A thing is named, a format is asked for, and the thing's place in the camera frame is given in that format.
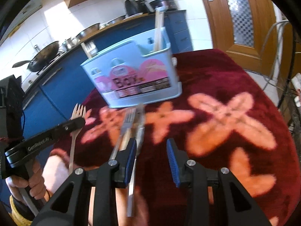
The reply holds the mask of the left hand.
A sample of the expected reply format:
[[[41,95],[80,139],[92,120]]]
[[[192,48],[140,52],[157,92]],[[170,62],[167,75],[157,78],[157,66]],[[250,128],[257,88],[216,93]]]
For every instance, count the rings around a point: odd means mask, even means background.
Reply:
[[[46,187],[44,185],[42,169],[40,163],[37,160],[33,162],[32,169],[33,175],[29,178],[28,181],[18,176],[10,176],[5,179],[12,196],[17,201],[22,202],[24,205],[27,205],[27,203],[20,194],[19,188],[30,187],[30,195],[36,200],[49,198]]]

